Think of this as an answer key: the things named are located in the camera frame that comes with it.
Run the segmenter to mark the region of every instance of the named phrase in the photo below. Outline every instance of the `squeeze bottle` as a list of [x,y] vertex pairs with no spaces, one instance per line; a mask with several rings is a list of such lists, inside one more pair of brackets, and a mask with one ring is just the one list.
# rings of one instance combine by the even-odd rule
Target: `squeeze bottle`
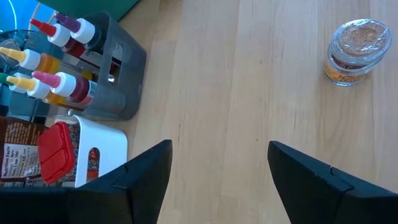
[[[85,49],[103,53],[106,40],[106,31],[98,26],[93,25],[83,18],[73,19],[69,16],[57,13],[55,18],[70,30],[73,39],[84,44]],[[116,44],[113,49],[112,60],[117,64],[121,64],[123,57],[123,48],[120,44]]]
[[97,83],[65,72],[55,75],[35,72],[32,76],[49,85],[54,94],[68,97],[69,101],[85,106],[93,101],[97,89]]
[[7,82],[25,88],[26,93],[29,96],[41,99],[43,100],[44,103],[58,105],[64,108],[70,108],[79,111],[84,110],[84,107],[78,106],[74,103],[70,103],[65,99],[65,97],[52,93],[50,91],[50,86],[40,82],[40,80],[36,78],[28,79],[28,78],[7,77]]
[[62,51],[96,67],[101,66],[102,55],[86,50],[83,44],[70,37],[70,31],[64,26],[60,24],[50,25],[36,19],[31,19],[30,23],[47,35],[47,39],[50,43],[61,47]]
[[17,86],[17,85],[14,85],[14,84],[11,83],[11,82],[8,82],[8,81],[7,81],[7,77],[30,78],[30,76],[25,75],[25,74],[22,74],[22,73],[19,73],[19,72],[16,72],[16,73],[13,74],[13,75],[8,75],[8,74],[5,74],[5,73],[0,73],[0,82],[1,82],[1,83],[4,83],[4,84],[7,84],[7,85],[8,85],[8,88],[9,88],[11,91],[14,91],[14,92],[17,92],[17,93],[22,93],[22,94],[25,94],[25,93],[26,93],[26,89],[25,89],[25,88],[19,87],[19,86]]
[[24,51],[7,49],[0,47],[0,52],[13,58],[19,62],[19,66],[29,70],[38,70],[41,72],[47,72],[55,74],[59,71],[68,72],[74,75],[83,75],[87,79],[92,79],[93,74],[87,70],[82,70],[78,67],[74,67],[68,63],[64,63],[61,60],[46,54],[37,53],[36,51],[25,49]]

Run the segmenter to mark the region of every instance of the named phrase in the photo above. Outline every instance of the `light wood surface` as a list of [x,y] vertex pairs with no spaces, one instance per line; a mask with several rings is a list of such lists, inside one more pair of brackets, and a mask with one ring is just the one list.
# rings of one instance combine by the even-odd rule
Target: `light wood surface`
[[115,123],[132,158],[172,139],[159,223],[289,223],[271,178],[278,140],[398,192],[398,45],[373,75],[322,75],[333,31],[394,0],[141,0],[121,25],[147,50],[141,108]]

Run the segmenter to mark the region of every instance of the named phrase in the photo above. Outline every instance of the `white nozzle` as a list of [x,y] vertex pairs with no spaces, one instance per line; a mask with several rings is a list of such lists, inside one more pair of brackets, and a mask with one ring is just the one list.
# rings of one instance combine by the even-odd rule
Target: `white nozzle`
[[[22,74],[22,73],[19,73],[19,72],[16,72],[16,73],[13,74],[13,75],[14,75],[15,77],[17,77],[17,78],[30,78],[30,76],[25,75],[25,74]],[[22,93],[22,94],[25,94],[25,93],[26,93],[26,89],[25,89],[25,88],[19,87],[19,86],[17,86],[17,85],[9,86],[9,89],[12,90],[12,91],[14,91],[14,92],[17,92],[17,93]]]
[[71,31],[70,35],[80,43],[87,44],[94,37],[95,26],[82,18],[77,19],[77,21],[80,22],[80,29],[78,32]]
[[57,28],[55,34],[52,37],[48,36],[47,39],[50,43],[53,43],[58,47],[63,47],[70,39],[70,31],[60,24],[54,24],[54,26]]
[[50,92],[50,86],[47,84],[44,84],[40,82],[40,80],[36,78],[32,78],[32,80],[35,81],[35,88],[32,91],[26,91],[26,93],[34,98],[38,98],[41,100],[44,100],[44,98],[49,94]]
[[69,97],[76,88],[76,78],[65,72],[58,72],[55,75],[59,76],[61,80],[57,87],[51,88],[51,92],[60,96]]
[[40,54],[36,51],[25,49],[25,60],[23,62],[19,62],[19,66],[22,68],[26,68],[29,70],[35,70],[40,63]]

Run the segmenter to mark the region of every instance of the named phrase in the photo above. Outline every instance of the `brown package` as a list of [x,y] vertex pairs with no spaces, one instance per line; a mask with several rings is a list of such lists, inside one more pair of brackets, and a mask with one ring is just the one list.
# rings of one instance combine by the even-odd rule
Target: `brown package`
[[0,116],[0,182],[24,182],[40,177],[37,138],[47,128]]

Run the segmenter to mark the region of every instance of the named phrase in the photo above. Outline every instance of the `spice jar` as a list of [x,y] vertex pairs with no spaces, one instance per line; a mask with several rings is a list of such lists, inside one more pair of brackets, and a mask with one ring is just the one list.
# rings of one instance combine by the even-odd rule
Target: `spice jar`
[[358,19],[341,25],[333,34],[323,71],[337,85],[361,81],[390,48],[389,28],[372,19]]

